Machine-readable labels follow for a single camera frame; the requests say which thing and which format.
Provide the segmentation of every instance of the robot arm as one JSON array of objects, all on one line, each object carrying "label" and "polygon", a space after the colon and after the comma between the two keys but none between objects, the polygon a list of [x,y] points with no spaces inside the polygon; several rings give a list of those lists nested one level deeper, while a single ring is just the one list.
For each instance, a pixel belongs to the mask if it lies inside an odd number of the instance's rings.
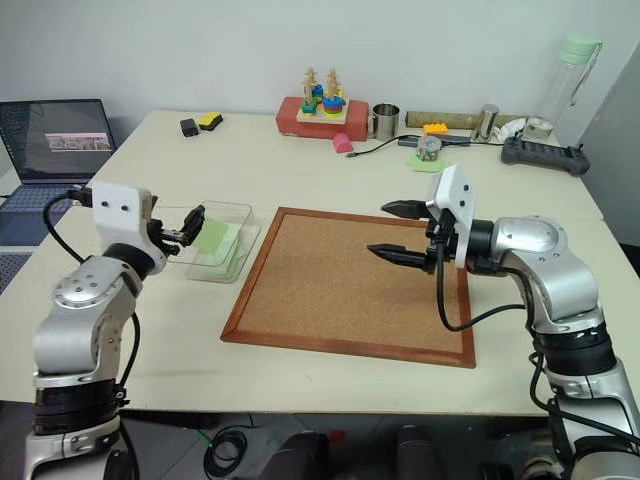
[{"label": "robot arm", "polygon": [[104,253],[55,287],[51,312],[36,332],[36,415],[26,439],[24,477],[127,478],[128,456],[113,449],[118,410],[127,403],[126,378],[116,383],[121,332],[145,277],[162,271],[167,256],[179,252],[165,242],[191,244],[204,207],[175,231],[151,218],[155,198],[146,190],[96,183],[93,191],[71,196],[93,207]]},{"label": "robot arm", "polygon": [[[537,216],[473,220],[474,205],[475,193],[464,173],[449,167],[425,202],[382,207],[404,218],[429,219],[426,253],[387,244],[368,248],[385,260],[428,273],[437,270],[439,276],[443,262],[455,259],[473,274],[516,277],[536,350],[531,396],[550,415],[559,460],[576,480],[640,479],[640,414],[622,362],[613,353],[593,274],[571,252],[556,222]],[[443,304],[439,311],[447,326]],[[554,392],[546,404],[535,393],[542,371]]]}]

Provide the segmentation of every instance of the transparent plastic box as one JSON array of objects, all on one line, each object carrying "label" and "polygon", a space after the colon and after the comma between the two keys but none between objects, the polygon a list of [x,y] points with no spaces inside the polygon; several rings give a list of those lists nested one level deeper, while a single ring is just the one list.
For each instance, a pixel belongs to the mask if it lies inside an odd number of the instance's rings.
[{"label": "transparent plastic box", "polygon": [[180,253],[170,256],[169,262],[185,265],[190,280],[233,283],[260,233],[253,209],[242,203],[205,200],[189,206],[158,204],[153,216],[162,220],[163,228],[180,230],[197,205],[205,208],[205,225],[191,246],[180,246]]}]

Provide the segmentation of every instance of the pink object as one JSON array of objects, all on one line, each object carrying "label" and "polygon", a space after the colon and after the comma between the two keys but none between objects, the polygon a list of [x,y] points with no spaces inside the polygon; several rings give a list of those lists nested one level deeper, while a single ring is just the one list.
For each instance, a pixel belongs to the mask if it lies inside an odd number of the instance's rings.
[{"label": "pink object", "polygon": [[338,133],[333,137],[333,148],[336,149],[336,153],[353,152],[353,145],[351,145],[349,135],[346,133]]}]

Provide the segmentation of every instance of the cork board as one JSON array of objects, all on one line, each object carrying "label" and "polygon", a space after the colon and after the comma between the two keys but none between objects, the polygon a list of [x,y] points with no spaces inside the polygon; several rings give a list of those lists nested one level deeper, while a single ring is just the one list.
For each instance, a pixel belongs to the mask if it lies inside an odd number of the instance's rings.
[{"label": "cork board", "polygon": [[[446,330],[435,276],[366,248],[423,251],[426,223],[279,208],[221,339],[285,348],[475,367],[473,333]],[[451,323],[470,319],[464,270],[447,264]]]}]

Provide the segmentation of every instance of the laptop screen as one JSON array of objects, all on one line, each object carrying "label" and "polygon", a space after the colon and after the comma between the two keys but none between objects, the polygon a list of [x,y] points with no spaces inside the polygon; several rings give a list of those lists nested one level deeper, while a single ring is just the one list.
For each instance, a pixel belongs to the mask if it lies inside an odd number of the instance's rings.
[{"label": "laptop screen", "polygon": [[89,180],[115,150],[100,100],[0,103],[0,135],[23,183]]}]

